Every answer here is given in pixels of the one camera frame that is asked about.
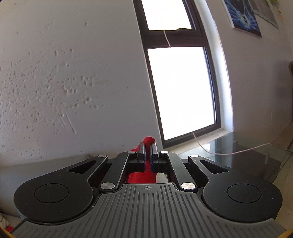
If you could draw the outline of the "grey wall poster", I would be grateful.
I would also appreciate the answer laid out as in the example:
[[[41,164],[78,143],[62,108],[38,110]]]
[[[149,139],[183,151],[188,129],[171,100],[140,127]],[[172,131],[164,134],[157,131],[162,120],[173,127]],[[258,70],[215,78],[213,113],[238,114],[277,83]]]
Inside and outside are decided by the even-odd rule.
[[[249,0],[249,3],[253,9],[253,12],[275,26],[279,28],[275,16],[266,0]]]

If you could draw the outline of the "glass side table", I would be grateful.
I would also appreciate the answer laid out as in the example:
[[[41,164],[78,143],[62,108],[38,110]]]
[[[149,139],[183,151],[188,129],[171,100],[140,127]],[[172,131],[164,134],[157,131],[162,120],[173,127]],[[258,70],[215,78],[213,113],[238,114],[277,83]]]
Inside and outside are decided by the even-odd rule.
[[[229,168],[273,182],[291,152],[271,144],[230,132],[211,142],[179,154],[182,159],[196,154]]]

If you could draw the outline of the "blue wall poster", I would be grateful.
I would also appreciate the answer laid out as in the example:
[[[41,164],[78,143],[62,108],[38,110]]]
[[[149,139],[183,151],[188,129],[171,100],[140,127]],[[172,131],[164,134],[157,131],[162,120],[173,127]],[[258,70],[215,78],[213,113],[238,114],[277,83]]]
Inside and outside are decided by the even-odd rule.
[[[234,29],[262,38],[253,9],[247,0],[222,1]]]

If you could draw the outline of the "red t-shirt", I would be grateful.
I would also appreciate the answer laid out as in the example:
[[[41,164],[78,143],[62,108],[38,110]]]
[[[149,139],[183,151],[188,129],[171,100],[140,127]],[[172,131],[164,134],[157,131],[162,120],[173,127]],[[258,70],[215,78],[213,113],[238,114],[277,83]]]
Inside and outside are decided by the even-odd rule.
[[[143,139],[142,143],[146,147],[146,163],[143,172],[132,172],[129,174],[127,183],[167,183],[167,175],[161,172],[153,172],[151,170],[151,144],[155,139],[147,136]]]

